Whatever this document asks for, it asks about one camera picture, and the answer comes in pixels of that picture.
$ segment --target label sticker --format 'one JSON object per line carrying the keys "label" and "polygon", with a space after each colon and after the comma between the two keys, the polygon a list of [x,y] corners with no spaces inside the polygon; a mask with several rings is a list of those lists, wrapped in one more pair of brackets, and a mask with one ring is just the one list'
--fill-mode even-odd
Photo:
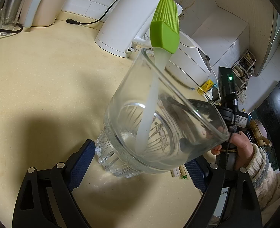
{"label": "label sticker", "polygon": [[247,126],[247,117],[236,115],[235,124],[241,128]]}

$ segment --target blue rubber pad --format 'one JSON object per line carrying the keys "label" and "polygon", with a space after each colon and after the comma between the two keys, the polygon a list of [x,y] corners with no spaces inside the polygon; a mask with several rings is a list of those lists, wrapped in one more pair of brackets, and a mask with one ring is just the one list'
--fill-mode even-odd
{"label": "blue rubber pad", "polygon": [[95,156],[95,143],[90,141],[70,171],[67,187],[70,191],[80,186],[82,179]]}
{"label": "blue rubber pad", "polygon": [[204,193],[207,189],[205,176],[196,160],[189,161],[184,164],[189,176],[191,177],[195,187]]}

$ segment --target white electric kettle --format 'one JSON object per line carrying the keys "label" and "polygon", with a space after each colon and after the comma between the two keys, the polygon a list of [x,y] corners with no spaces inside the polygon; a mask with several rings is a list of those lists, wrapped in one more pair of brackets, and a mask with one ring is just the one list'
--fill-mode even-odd
{"label": "white electric kettle", "polygon": [[[151,48],[150,39],[143,39],[153,19],[159,0],[120,0],[115,6],[95,42],[105,51],[129,57],[137,45]],[[178,14],[182,7],[177,4]]]}

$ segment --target black clamp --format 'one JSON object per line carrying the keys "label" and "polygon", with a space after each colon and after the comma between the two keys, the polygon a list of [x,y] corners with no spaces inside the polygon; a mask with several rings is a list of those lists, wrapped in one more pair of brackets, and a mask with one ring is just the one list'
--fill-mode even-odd
{"label": "black clamp", "polygon": [[222,188],[229,190],[217,227],[262,227],[256,192],[245,168],[224,170],[216,163],[209,164],[203,156],[186,163],[185,167],[203,195],[184,228],[209,227]]}
{"label": "black clamp", "polygon": [[77,188],[95,155],[95,143],[86,140],[77,153],[65,163],[58,163],[52,169],[28,169],[21,185],[14,207],[13,228],[56,228],[49,202],[47,187],[51,187],[62,218],[68,228],[89,228],[80,211],[72,191]]}

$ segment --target screw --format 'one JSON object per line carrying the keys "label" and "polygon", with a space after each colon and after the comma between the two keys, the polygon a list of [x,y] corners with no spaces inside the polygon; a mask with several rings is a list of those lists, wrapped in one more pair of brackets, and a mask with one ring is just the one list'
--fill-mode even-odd
{"label": "screw", "polygon": [[33,167],[30,167],[29,169],[28,169],[28,173],[33,173],[35,171],[35,169],[33,168]]}
{"label": "screw", "polygon": [[63,168],[64,166],[65,166],[65,164],[64,164],[63,162],[57,164],[57,168],[58,168],[58,169],[61,169],[61,168]]}
{"label": "screw", "polygon": [[218,168],[218,165],[216,163],[210,163],[209,167],[211,167],[212,169],[216,170]]}
{"label": "screw", "polygon": [[246,168],[244,168],[244,167],[241,167],[241,168],[240,168],[240,171],[241,171],[242,173],[247,173],[247,170],[246,170]]}

